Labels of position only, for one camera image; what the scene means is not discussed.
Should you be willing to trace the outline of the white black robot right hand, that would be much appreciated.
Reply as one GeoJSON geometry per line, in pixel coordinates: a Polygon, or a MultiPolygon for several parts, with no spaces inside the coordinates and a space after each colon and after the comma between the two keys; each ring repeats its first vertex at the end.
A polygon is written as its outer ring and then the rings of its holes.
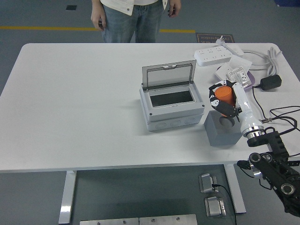
{"type": "Polygon", "coordinates": [[[241,123],[240,131],[244,137],[251,139],[264,134],[263,124],[253,115],[244,88],[240,83],[223,80],[210,86],[209,90],[209,99],[212,108],[229,118],[237,116],[241,123]],[[235,106],[216,97],[215,93],[219,87],[229,87],[231,89],[235,106]]]}

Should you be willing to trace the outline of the person's left hand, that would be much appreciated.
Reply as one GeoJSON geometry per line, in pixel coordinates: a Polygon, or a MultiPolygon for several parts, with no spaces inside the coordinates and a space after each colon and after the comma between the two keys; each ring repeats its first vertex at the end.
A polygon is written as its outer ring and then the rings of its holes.
{"type": "Polygon", "coordinates": [[[181,10],[181,0],[169,0],[168,16],[175,18],[179,15],[181,10]]]}

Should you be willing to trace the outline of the person's right hand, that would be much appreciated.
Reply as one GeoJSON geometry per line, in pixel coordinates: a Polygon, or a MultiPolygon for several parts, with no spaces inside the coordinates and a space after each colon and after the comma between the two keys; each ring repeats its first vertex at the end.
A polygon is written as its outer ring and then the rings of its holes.
{"type": "Polygon", "coordinates": [[[91,13],[91,21],[95,27],[95,29],[104,31],[106,28],[106,17],[105,12],[103,10],[100,11],[92,11],[91,13]]]}

